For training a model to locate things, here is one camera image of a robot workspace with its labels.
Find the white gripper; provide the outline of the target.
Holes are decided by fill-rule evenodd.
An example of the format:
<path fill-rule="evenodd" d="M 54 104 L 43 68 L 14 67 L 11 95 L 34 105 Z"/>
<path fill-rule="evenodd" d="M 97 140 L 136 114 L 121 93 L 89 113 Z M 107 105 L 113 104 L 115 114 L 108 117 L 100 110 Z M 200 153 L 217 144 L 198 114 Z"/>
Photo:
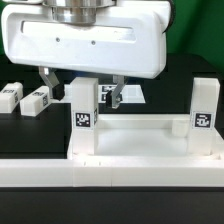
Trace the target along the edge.
<path fill-rule="evenodd" d="M 4 52 L 39 67 L 51 99 L 64 85 L 55 69 L 111 74 L 106 106 L 117 109 L 129 77 L 153 79 L 166 66 L 173 0 L 2 0 Z"/>

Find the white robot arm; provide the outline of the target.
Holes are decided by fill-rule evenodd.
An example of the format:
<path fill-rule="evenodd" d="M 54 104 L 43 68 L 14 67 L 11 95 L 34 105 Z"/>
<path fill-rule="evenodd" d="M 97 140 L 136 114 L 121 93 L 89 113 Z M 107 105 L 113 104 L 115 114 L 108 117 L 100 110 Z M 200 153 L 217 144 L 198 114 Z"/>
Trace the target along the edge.
<path fill-rule="evenodd" d="M 45 83 L 67 69 L 117 77 L 108 102 L 118 106 L 126 77 L 153 79 L 166 66 L 173 0 L 2 0 L 4 52 L 37 66 Z"/>

